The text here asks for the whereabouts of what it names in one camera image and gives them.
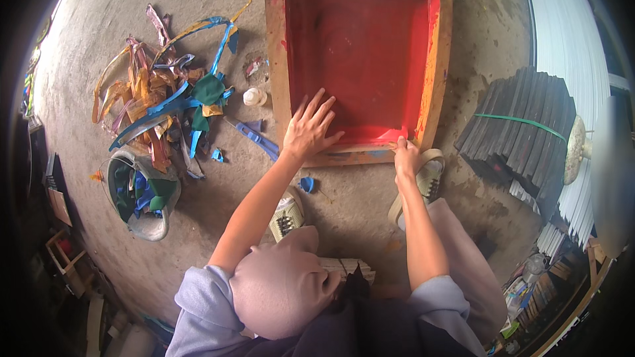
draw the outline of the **blue utility knife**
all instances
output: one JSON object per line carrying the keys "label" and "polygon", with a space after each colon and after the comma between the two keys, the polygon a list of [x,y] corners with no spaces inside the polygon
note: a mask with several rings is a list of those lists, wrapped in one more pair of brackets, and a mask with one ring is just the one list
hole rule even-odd
{"label": "blue utility knife", "polygon": [[266,154],[269,155],[271,160],[273,160],[274,162],[277,161],[279,149],[278,149],[278,146],[276,144],[271,142],[269,139],[261,136],[256,131],[250,129],[244,123],[239,122],[238,120],[236,120],[232,116],[223,115],[223,119],[227,123],[229,123],[232,126],[234,126],[234,128],[236,130],[240,131],[240,133],[242,135],[244,135],[245,137],[251,139],[256,145],[261,147],[262,150],[264,150],[266,152]]}

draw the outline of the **green strap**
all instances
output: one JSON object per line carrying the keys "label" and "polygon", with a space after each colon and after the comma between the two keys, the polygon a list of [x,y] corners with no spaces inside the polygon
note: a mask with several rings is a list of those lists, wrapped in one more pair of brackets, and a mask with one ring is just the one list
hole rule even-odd
{"label": "green strap", "polygon": [[567,143],[567,140],[565,139],[565,137],[561,136],[558,131],[554,131],[554,130],[550,129],[549,127],[547,127],[546,125],[540,124],[538,122],[534,122],[533,120],[521,119],[520,117],[512,117],[512,116],[486,115],[484,113],[475,113],[474,116],[491,117],[493,119],[512,120],[514,122],[520,122],[520,123],[527,123],[527,124],[535,125],[539,129],[543,129],[544,131],[551,132],[556,137],[562,139],[565,143]]}

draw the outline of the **white bottle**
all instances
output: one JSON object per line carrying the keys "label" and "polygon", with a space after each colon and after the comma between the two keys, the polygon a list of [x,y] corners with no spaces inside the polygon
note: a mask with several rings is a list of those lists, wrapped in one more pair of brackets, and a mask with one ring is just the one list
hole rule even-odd
{"label": "white bottle", "polygon": [[242,94],[242,101],[246,106],[263,106],[267,101],[267,93],[258,87],[252,87]]}

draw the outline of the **bucket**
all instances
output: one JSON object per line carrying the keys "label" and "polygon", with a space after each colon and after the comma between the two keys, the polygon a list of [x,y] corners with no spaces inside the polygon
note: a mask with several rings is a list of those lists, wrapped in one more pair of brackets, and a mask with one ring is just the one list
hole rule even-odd
{"label": "bucket", "polygon": [[527,258],[523,269],[523,280],[528,284],[536,282],[545,273],[546,264],[547,258],[543,254],[534,254]]}
{"label": "bucket", "polygon": [[174,167],[169,166],[168,173],[163,174],[163,172],[156,170],[152,166],[152,158],[150,156],[137,156],[134,153],[123,149],[116,151],[110,158],[106,176],[110,201],[113,207],[115,207],[115,210],[117,188],[115,187],[114,177],[115,170],[121,166],[129,166],[134,170],[140,171],[146,179],[166,179],[175,180],[177,182],[176,190],[174,190],[174,193],[170,196],[167,204],[165,204],[165,207],[161,210],[163,218],[141,215],[141,217],[137,219],[136,216],[132,215],[130,219],[128,219],[128,223],[126,223],[128,230],[139,238],[148,240],[149,242],[158,242],[162,240],[168,234],[168,230],[170,229],[170,214],[174,211],[174,206],[177,204],[181,195],[181,182],[179,181],[179,177],[177,177]]}

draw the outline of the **glue bottle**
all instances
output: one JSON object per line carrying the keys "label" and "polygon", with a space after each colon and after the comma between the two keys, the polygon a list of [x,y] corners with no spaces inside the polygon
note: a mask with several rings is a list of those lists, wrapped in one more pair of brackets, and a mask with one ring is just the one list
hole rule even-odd
{"label": "glue bottle", "polygon": [[258,87],[252,87],[242,94],[242,101],[246,106],[263,106],[267,101],[267,93]]}

